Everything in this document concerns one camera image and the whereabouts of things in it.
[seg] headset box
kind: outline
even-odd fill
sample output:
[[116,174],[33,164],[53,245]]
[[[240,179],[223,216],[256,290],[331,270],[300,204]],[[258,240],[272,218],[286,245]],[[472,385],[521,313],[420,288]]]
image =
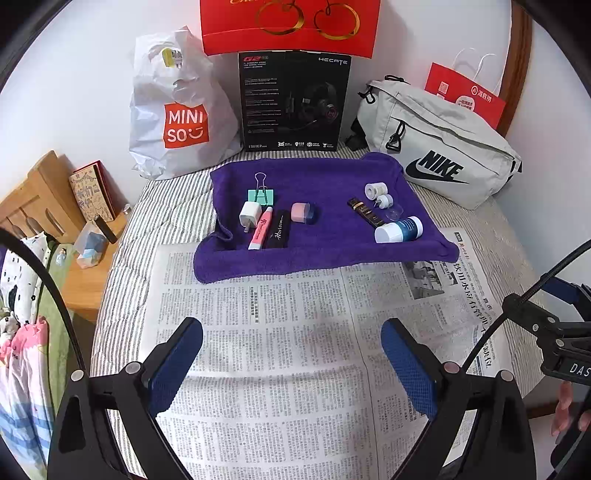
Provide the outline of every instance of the headset box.
[[351,57],[300,50],[240,53],[247,151],[334,151]]

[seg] wooden frame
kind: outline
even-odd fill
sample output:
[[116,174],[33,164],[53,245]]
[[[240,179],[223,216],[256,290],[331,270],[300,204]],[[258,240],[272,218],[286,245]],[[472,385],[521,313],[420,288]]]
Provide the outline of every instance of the wooden frame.
[[511,2],[511,40],[509,42],[509,52],[507,53],[507,62],[503,72],[501,82],[501,91],[499,97],[503,99],[505,109],[496,127],[503,137],[506,136],[513,121],[527,69],[530,65],[532,22],[531,17],[515,0]]
[[86,221],[68,181],[71,174],[67,162],[50,151],[0,202],[0,226],[14,234],[20,229],[25,236],[41,227],[60,243],[73,243]]

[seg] clothes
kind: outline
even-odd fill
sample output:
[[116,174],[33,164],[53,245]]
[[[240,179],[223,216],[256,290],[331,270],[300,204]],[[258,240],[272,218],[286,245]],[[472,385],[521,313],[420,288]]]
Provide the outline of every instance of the clothes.
[[[47,236],[44,232],[22,239],[35,256],[47,266],[51,249],[48,248]],[[34,323],[37,318],[39,292],[43,282],[33,269],[21,261],[18,255],[10,250],[6,252],[2,277],[0,277],[0,292],[4,305],[14,312],[15,318],[21,325]]]
[[[319,209],[314,225],[292,223],[287,247],[248,251],[252,230],[244,232],[239,214],[254,175],[267,175],[265,185],[274,189],[274,210],[290,210],[293,203],[309,202]],[[368,153],[351,158],[284,158],[229,163],[211,173],[216,228],[194,256],[197,279],[210,283],[227,278],[260,274],[288,274],[318,268],[336,268],[364,262],[439,260],[453,262],[457,246],[439,232],[392,157]],[[365,184],[384,182],[397,194],[405,216],[423,223],[421,238],[399,244],[376,244],[374,230],[347,205],[351,197],[364,199]],[[384,210],[374,213],[387,221]]]
[[12,340],[20,325],[13,315],[0,319],[0,346]]
[[47,476],[53,408],[47,378],[44,317],[0,346],[0,435],[32,480]]

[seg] metal screw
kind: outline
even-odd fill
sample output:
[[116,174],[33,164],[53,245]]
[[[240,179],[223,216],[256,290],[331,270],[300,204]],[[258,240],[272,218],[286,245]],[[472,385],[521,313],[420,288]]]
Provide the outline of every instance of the metal screw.
[[133,374],[136,374],[137,372],[139,372],[140,368],[142,368],[142,364],[140,364],[139,362],[131,362],[130,364],[127,364],[125,366],[125,371],[129,375],[133,375]]
[[501,378],[506,382],[513,382],[513,374],[508,370],[501,370]]
[[445,362],[443,369],[449,374],[457,374],[460,371],[460,366],[455,362]]
[[78,382],[78,380],[82,380],[84,378],[84,372],[82,370],[75,370],[72,372],[70,378],[73,382]]

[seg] light gray waist bag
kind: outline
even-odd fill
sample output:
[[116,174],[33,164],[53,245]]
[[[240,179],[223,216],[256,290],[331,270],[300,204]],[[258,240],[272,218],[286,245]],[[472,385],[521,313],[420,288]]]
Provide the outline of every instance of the light gray waist bag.
[[476,113],[408,83],[368,86],[357,120],[370,150],[396,158],[408,181],[472,210],[521,171],[519,155]]

